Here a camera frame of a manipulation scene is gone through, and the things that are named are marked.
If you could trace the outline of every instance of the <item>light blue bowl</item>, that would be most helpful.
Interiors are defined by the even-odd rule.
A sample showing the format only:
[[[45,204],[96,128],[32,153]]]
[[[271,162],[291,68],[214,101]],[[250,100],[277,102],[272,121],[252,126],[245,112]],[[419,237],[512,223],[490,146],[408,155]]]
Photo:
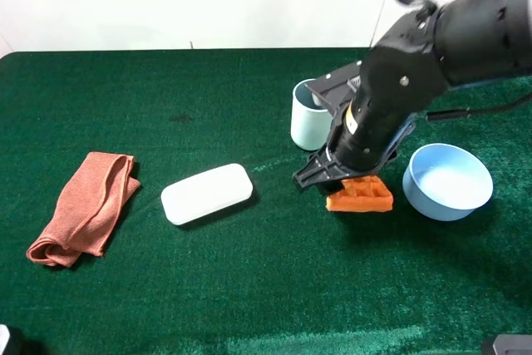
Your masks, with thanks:
[[[402,177],[410,204],[429,218],[451,221],[481,207],[493,193],[484,164],[454,145],[424,145],[411,157]]]

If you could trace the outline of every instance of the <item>green felt tablecloth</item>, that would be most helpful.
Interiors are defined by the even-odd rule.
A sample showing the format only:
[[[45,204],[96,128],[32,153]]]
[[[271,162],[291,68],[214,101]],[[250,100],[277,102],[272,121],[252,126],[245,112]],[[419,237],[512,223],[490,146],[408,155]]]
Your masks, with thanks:
[[[292,173],[293,85],[365,50],[16,53],[0,61],[0,323],[28,354],[403,354],[474,352],[532,333],[532,106],[420,119],[382,178],[385,214],[330,214]],[[493,106],[519,79],[453,91],[432,109]],[[419,146],[445,142],[490,170],[491,201],[456,224],[406,202]],[[26,259],[89,151],[134,155],[142,189],[106,256],[72,269]],[[246,207],[179,229],[160,192],[228,163],[249,173]]]

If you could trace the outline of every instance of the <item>towel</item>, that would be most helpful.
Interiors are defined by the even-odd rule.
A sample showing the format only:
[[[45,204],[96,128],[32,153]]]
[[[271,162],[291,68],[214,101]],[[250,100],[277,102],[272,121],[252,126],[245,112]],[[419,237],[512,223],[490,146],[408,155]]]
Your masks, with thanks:
[[[131,155],[91,152],[63,188],[52,220],[26,252],[36,264],[70,268],[81,255],[103,256],[122,205],[140,187]]]

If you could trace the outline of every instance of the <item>sponge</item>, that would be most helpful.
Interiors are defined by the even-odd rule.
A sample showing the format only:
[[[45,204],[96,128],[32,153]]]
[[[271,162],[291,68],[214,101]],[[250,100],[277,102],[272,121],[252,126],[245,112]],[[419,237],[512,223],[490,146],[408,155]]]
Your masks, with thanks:
[[[378,176],[342,180],[343,189],[327,197],[329,211],[387,212],[393,195]]]

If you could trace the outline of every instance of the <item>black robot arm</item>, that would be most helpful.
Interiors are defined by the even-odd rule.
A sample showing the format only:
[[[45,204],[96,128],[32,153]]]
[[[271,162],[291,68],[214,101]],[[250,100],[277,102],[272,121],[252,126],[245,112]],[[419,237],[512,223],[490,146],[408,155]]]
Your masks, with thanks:
[[[378,173],[416,114],[449,88],[532,73],[532,0],[400,1],[421,9],[401,17],[363,62],[308,83],[334,118],[326,145],[293,175],[300,189],[332,192],[342,179]],[[453,112],[440,118],[460,116]]]

